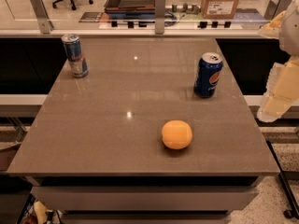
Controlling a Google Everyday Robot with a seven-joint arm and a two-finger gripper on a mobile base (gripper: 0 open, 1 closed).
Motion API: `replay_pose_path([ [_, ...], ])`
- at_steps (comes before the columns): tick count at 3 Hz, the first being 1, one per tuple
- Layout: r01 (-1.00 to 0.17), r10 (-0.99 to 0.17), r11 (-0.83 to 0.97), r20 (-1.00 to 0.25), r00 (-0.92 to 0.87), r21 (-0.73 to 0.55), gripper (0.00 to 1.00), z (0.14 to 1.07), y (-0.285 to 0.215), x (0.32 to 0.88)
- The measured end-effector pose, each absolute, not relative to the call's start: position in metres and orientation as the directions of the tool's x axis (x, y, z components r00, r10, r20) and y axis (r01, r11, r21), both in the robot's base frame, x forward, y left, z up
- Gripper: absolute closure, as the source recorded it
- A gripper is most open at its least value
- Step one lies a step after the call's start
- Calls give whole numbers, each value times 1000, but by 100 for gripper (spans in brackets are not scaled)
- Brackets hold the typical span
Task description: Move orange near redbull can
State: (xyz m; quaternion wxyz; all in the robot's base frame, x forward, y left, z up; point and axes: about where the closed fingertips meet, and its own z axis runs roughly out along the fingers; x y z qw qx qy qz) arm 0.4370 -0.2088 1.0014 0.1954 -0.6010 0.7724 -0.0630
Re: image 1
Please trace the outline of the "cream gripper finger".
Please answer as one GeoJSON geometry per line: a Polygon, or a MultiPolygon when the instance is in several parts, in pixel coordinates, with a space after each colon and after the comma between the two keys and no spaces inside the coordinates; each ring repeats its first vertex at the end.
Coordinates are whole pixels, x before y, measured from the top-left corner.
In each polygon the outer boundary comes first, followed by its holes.
{"type": "Polygon", "coordinates": [[[282,19],[285,15],[285,11],[280,12],[276,17],[268,22],[267,24],[263,25],[259,31],[258,35],[265,37],[265,38],[274,38],[278,39],[279,30],[282,24],[282,19]]]}
{"type": "Polygon", "coordinates": [[[262,122],[280,119],[299,99],[299,57],[274,63],[266,83],[257,118],[262,122]]]}

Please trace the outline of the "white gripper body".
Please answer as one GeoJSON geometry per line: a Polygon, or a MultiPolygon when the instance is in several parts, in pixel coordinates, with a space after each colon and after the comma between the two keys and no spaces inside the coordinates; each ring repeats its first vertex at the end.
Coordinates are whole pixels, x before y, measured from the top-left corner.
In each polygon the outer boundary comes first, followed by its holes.
{"type": "Polygon", "coordinates": [[[299,55],[299,0],[292,0],[279,30],[279,46],[291,56],[299,55]]]}

